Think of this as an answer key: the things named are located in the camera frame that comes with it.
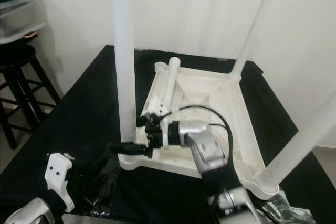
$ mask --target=black wooden stool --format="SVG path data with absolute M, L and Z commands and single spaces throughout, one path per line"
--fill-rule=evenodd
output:
M 57 94 L 55 88 L 51 84 L 49 78 L 44 72 L 42 66 L 35 57 L 36 51 L 34 47 L 23 44 L 17 47 L 2 47 L 0 49 L 0 73 L 4 76 L 6 82 L 0 85 L 0 90 L 8 86 L 16 101 L 0 98 L 0 124 L 11 148 L 16 148 L 17 143 L 15 141 L 12 129 L 18 129 L 21 131 L 32 132 L 38 126 L 33 111 L 29 104 L 34 109 L 40 122 L 45 118 L 45 114 L 40 108 L 40 105 L 54 108 L 55 105 L 39 102 L 36 100 L 34 93 L 41 87 L 45 87 L 49 92 L 51 98 L 58 104 L 60 97 Z M 27 80 L 21 70 L 26 64 L 30 64 L 41 82 Z M 34 84 L 34 88 L 30 88 L 29 84 Z M 6 114 L 2 102 L 17 105 L 17 107 L 10 113 Z M 30 129 L 13 125 L 8 122 L 8 118 L 18 110 L 21 110 Z

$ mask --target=white plastic pipe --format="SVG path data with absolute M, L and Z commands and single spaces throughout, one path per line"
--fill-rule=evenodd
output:
M 236 63 L 232 69 L 232 72 L 230 73 L 230 76 L 232 78 L 235 78 L 235 79 L 241 78 L 242 70 L 245 65 L 247 56 L 250 52 L 253 39 L 256 37 L 258 33 L 258 30 L 260 28 L 261 23 L 264 20 L 265 14 L 267 13 L 267 9 L 270 3 L 271 3 L 271 0 L 261 0 L 256 16 L 254 17 L 252 25 L 245 38 L 243 47 L 240 50 Z
M 130 0 L 112 0 L 112 7 L 121 141 L 135 141 L 135 74 Z
M 336 126 L 336 92 L 308 121 L 267 168 L 255 176 L 258 186 L 274 192 L 284 178 Z
M 169 110 L 173 98 L 173 92 L 177 73 L 179 72 L 181 61 L 178 57 L 172 57 L 168 63 L 168 74 L 163 92 L 162 103 Z

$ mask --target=white wall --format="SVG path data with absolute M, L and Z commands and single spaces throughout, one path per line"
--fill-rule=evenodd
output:
M 273 0 L 253 57 L 301 128 L 336 91 L 336 0 Z M 336 147 L 336 129 L 321 145 Z
M 135 47 L 236 58 L 259 2 L 133 0 Z M 251 51 L 299 127 L 336 90 L 335 2 L 274 0 Z M 66 93 L 101 48 L 113 44 L 110 0 L 41 0 L 41 8 L 49 26 L 34 45 Z

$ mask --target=black table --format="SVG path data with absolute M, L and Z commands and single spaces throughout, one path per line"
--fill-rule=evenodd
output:
M 154 63 L 181 59 L 182 67 L 228 73 L 234 60 L 162 51 L 135 53 L 136 107 L 142 110 L 155 76 Z M 47 154 L 70 153 L 77 168 L 94 162 L 106 144 L 120 140 L 114 48 L 105 46 L 0 175 L 0 207 L 7 214 L 46 189 Z M 297 132 L 263 72 L 247 62 L 240 82 L 259 148 L 267 165 Z M 120 170 L 112 217 L 151 223 L 200 223 L 207 218 L 206 199 L 196 178 L 139 167 Z M 334 223 L 336 190 L 310 153 L 281 183 L 292 206 L 311 210 L 317 223 Z

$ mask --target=clear plastic container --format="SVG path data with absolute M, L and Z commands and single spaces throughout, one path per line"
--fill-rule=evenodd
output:
M 36 0 L 13 0 L 0 4 L 0 43 L 16 41 L 47 23 L 37 8 Z

